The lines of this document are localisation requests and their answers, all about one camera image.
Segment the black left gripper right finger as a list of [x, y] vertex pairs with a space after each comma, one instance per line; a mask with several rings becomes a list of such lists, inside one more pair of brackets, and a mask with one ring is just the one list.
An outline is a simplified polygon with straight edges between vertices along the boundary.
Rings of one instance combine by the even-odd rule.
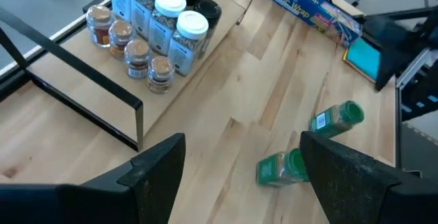
[[330, 224], [438, 224], [438, 184], [309, 131], [300, 152]]

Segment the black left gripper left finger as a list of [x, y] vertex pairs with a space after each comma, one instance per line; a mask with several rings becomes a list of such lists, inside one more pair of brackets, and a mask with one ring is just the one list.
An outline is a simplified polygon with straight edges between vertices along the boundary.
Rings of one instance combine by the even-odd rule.
[[0, 184], [0, 224], [167, 224], [184, 162], [173, 134], [80, 185]]

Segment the wooden shelf with black legs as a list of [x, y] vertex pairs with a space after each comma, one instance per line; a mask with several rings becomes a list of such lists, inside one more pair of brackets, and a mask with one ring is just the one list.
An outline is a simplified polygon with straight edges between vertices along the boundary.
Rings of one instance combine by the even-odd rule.
[[[146, 86], [146, 80], [135, 80], [128, 77], [125, 63], [110, 55], [109, 49], [93, 46], [86, 29], [61, 45], [64, 49], [77, 56], [86, 66], [93, 68], [97, 77], [105, 76], [111, 80], [109, 84], [120, 87], [117, 92], [124, 91], [121, 97], [110, 93], [95, 81], [75, 70], [67, 63], [49, 53], [31, 64], [27, 69], [30, 77], [35, 77], [37, 86], [32, 82], [32, 90], [41, 91], [65, 98], [90, 115], [97, 123], [122, 143], [135, 151], [142, 150], [143, 138], [149, 130], [164, 115], [175, 99], [186, 89], [196, 72], [204, 65], [209, 54], [220, 44], [237, 20], [243, 15], [244, 8], [233, 0], [213, 0], [222, 9], [222, 16], [216, 26], [213, 37], [200, 60], [194, 61], [189, 75], [182, 77], [175, 74], [169, 91], [164, 94], [154, 94]], [[12, 138], [35, 140], [36, 135], [25, 137], [25, 129], [36, 118], [34, 114], [46, 111], [48, 108], [31, 105], [12, 107], [12, 97], [6, 99], [6, 104], [0, 105], [0, 142], [12, 141]]]

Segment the green-lid spice jar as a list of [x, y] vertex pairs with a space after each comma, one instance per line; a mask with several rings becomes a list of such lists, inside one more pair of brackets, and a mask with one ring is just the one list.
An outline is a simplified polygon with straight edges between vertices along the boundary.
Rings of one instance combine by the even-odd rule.
[[361, 106], [355, 101], [333, 105], [309, 120], [309, 131], [332, 138], [352, 129], [365, 118]]
[[275, 153], [256, 164], [256, 182], [260, 186], [286, 186], [308, 181], [300, 149]]

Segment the teal square pad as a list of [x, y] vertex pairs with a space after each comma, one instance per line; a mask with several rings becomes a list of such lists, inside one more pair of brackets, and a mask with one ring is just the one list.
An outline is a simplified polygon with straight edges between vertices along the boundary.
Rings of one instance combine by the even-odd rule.
[[369, 45], [364, 39], [359, 38], [346, 50], [342, 60], [368, 81], [375, 83], [380, 56], [378, 50]]

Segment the blue plastic wrap box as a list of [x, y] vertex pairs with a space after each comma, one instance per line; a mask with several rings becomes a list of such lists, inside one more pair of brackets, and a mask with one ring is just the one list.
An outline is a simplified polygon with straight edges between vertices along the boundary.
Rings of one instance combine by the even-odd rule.
[[327, 0], [273, 1], [345, 48], [362, 35], [362, 26]]

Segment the silver frame bracket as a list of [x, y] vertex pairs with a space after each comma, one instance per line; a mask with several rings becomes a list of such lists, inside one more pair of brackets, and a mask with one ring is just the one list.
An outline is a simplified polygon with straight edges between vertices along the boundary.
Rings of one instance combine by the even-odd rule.
[[396, 81], [396, 88], [403, 89], [429, 59], [430, 49], [423, 49], [399, 76]]

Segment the black metal table frame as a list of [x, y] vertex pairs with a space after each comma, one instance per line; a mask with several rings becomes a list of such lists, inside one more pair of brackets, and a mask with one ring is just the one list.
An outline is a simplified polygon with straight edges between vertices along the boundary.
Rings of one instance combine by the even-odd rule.
[[[394, 22], [397, 18], [422, 15], [426, 16], [426, 21], [413, 32], [401, 28], [398, 32], [400, 39], [381, 38], [377, 40], [370, 33], [363, 35], [362, 38], [380, 53], [375, 90], [382, 90], [390, 77], [394, 75], [401, 77], [412, 64], [438, 51], [438, 6], [372, 16], [357, 16], [357, 19], [367, 24], [379, 22], [384, 29], [388, 30], [398, 28]], [[143, 110], [143, 102], [139, 98], [2, 7], [0, 7], [0, 21], [106, 89], [136, 112]], [[403, 121], [438, 111], [438, 57], [432, 66], [421, 65], [414, 72], [414, 76], [408, 80], [407, 89], [400, 91], [399, 106]]]

